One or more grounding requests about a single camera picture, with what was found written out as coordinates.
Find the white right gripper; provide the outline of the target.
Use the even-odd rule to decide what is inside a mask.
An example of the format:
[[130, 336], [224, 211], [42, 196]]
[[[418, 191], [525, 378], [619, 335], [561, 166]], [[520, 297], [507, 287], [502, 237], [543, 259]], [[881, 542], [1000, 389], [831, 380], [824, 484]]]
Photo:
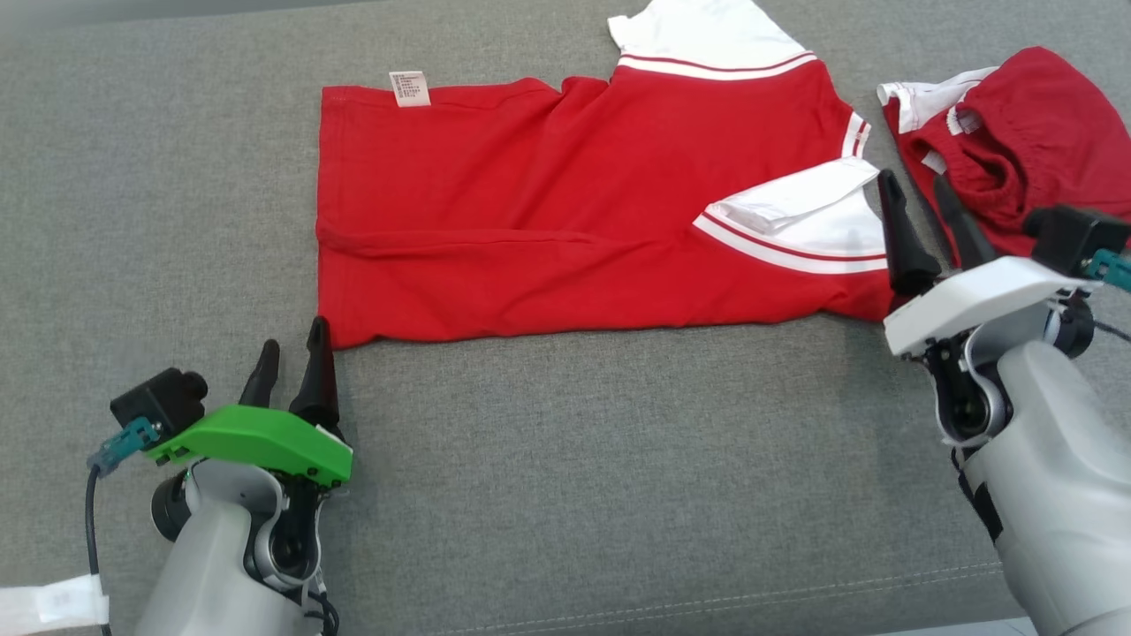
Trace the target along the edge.
[[964, 270], [932, 287], [942, 269], [916, 234], [893, 170], [880, 170], [877, 192], [890, 286], [897, 296], [917, 295], [884, 318], [884, 338], [893, 356], [917, 356], [929, 349], [929, 341], [956, 337], [982, 323], [1039, 306], [1060, 292], [1097, 290], [1095, 280], [1061, 275], [1029, 258], [998, 258], [1000, 253], [946, 177], [936, 177], [933, 192], [938, 213], [953, 238], [957, 267]]

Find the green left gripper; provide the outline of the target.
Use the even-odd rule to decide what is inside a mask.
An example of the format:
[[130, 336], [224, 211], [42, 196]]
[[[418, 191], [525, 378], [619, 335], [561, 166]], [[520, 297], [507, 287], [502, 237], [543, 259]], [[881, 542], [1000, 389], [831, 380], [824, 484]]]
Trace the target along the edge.
[[202, 416], [146, 450], [158, 466], [208, 458], [307, 478], [326, 488], [352, 479], [354, 452], [329, 430], [340, 413], [330, 326], [316, 315], [307, 335], [307, 371], [288, 411], [270, 407], [280, 363], [279, 343], [267, 340], [238, 404]]

